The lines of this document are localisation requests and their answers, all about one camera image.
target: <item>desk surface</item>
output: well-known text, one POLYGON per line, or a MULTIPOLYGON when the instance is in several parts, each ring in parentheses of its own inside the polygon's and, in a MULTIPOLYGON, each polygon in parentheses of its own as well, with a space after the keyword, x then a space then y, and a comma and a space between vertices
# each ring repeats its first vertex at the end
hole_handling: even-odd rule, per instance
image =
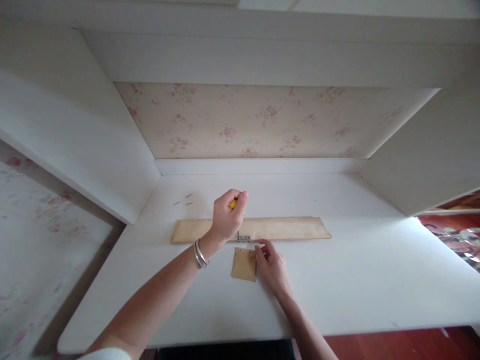
MULTIPOLYGON (((275 245, 324 335, 480 322, 480 275, 356 174, 162 176, 65 329, 59 352, 84 352, 128 299, 188 247, 170 244, 176 221, 211 219, 214 200, 230 188, 249 191, 248 218, 322 218, 332 239, 275 245)), ((261 281, 231 277, 238 246, 254 248, 221 249, 150 347, 290 335, 261 281)))

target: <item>left hand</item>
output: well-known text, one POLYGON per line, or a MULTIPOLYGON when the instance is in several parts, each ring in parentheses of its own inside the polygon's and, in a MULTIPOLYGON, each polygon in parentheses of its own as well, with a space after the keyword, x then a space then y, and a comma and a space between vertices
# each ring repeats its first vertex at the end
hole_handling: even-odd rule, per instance
POLYGON ((220 242, 229 241, 240 229, 244 222, 245 210, 249 202, 249 193, 235 189, 229 190, 213 203, 213 225, 209 235, 220 242), (238 199, 235 209, 230 203, 238 199))

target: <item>silver bracelet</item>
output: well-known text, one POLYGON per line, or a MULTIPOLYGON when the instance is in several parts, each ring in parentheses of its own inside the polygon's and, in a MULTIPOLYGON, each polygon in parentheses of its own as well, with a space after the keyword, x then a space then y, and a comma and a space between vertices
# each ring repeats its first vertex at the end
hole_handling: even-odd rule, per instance
POLYGON ((206 268, 209 263, 208 263, 208 261, 205 259, 205 257, 204 257, 204 255, 202 254, 202 252, 200 251, 200 240, 201 240, 201 239, 198 239, 198 240, 195 242, 195 247, 196 247, 197 253, 200 255, 200 258, 203 260, 203 262, 204 262, 204 264, 205 264, 205 268, 206 268))
POLYGON ((207 265, 205 265, 199 258, 199 254, 197 253, 197 243, 193 245, 193 251, 195 251, 195 257, 196 261, 198 262, 198 265, 200 265, 201 268, 205 268, 207 265))

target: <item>hand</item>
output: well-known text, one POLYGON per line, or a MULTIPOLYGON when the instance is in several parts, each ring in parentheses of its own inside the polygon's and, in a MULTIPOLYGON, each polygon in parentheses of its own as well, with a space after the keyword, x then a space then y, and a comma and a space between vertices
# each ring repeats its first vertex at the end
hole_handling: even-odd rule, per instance
POLYGON ((238 190, 229 190, 213 203, 213 225, 208 234, 217 241, 226 243, 240 229, 244 222, 245 210, 249 202, 249 193, 238 190), (238 199, 235 209, 230 203, 238 199))
POLYGON ((255 252, 260 274, 268 287, 277 299, 282 296, 292 296, 284 256, 275 250, 275 246, 270 241, 260 240, 258 243, 265 245, 264 247, 255 246, 255 252))

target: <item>cardboard strip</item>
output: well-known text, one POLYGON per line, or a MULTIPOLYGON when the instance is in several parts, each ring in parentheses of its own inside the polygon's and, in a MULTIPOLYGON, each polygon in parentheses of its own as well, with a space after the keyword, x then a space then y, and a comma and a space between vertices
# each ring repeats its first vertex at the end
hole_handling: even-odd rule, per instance
MULTIPOLYGON (((194 243, 212 227, 212 220, 179 220, 171 237, 172 244, 194 243)), ((319 217, 276 217, 245 219, 240 228, 241 236, 258 240, 299 241, 331 239, 329 231, 319 217)), ((231 238, 237 242, 237 236, 231 238)))

